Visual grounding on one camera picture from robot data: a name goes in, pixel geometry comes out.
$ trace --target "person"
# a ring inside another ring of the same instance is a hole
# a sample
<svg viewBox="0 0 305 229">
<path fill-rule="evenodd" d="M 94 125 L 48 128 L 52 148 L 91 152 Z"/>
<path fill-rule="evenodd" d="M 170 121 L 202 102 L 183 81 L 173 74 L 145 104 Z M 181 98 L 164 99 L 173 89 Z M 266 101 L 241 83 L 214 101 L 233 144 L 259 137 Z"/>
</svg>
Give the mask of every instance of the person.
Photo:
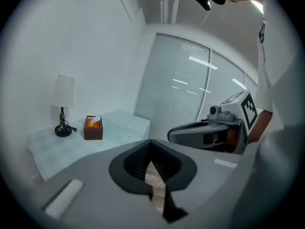
<svg viewBox="0 0 305 229">
<path fill-rule="evenodd" d="M 229 0 L 233 2 L 250 0 Z M 258 84 L 255 106 L 263 109 L 248 136 L 248 143 L 259 141 L 271 131 L 283 128 L 283 123 L 269 94 L 272 86 L 284 72 L 295 63 L 294 59 L 303 53 L 302 43 L 293 24 L 277 0 L 255 0 L 263 4 L 264 18 L 259 31 L 258 46 Z M 227 142 L 237 143 L 237 133 L 228 133 Z"/>
</svg>

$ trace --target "glass window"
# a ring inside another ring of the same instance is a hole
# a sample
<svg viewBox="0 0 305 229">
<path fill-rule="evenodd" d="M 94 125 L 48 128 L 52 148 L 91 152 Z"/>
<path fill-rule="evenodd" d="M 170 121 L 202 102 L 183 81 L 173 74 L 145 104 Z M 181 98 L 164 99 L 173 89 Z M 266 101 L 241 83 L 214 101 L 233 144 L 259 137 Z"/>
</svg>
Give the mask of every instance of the glass window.
<svg viewBox="0 0 305 229">
<path fill-rule="evenodd" d="M 254 81 L 250 79 L 250 77 L 247 74 L 245 77 L 245 87 L 246 89 L 249 89 L 252 98 L 255 99 L 257 85 L 255 84 Z"/>
<path fill-rule="evenodd" d="M 244 72 L 224 57 L 212 52 L 210 79 L 200 120 L 206 119 L 212 105 L 218 105 L 233 94 L 244 91 Z"/>
<path fill-rule="evenodd" d="M 171 128 L 196 121 L 209 69 L 207 48 L 157 35 L 135 115 L 151 121 L 149 138 L 167 140 Z"/>
</svg>

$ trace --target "table lamp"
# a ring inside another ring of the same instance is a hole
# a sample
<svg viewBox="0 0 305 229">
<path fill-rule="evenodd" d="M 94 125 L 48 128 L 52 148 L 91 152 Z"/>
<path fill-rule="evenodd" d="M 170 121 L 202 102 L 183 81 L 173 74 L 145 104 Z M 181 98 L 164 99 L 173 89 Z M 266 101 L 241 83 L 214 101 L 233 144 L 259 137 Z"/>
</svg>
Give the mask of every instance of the table lamp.
<svg viewBox="0 0 305 229">
<path fill-rule="evenodd" d="M 73 105 L 73 88 L 74 78 L 59 74 L 53 91 L 52 105 L 61 107 L 61 113 L 59 115 L 60 124 L 55 127 L 55 134 L 57 136 L 69 136 L 72 130 L 76 131 L 76 128 L 69 126 L 69 123 L 65 120 L 65 114 L 63 113 L 64 107 L 70 107 Z"/>
</svg>

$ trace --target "wooden tissue box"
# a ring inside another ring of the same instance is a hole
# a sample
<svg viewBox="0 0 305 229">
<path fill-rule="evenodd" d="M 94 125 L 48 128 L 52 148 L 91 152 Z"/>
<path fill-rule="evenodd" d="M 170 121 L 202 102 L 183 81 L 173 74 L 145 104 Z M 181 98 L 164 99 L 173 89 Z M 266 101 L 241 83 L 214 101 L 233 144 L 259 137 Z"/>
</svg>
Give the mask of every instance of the wooden tissue box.
<svg viewBox="0 0 305 229">
<path fill-rule="evenodd" d="M 102 119 L 91 125 L 91 120 L 94 116 L 88 115 L 84 126 L 85 140 L 102 140 L 103 139 L 103 124 Z"/>
</svg>

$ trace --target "white lampshade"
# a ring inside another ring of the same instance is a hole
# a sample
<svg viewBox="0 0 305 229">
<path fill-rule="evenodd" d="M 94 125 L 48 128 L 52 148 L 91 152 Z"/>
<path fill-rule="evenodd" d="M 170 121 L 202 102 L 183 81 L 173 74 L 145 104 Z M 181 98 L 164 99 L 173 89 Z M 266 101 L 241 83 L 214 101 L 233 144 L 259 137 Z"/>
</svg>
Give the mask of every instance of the white lampshade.
<svg viewBox="0 0 305 229">
<path fill-rule="evenodd" d="M 53 91 L 52 105 L 70 107 L 73 105 L 74 78 L 59 74 Z"/>
</svg>

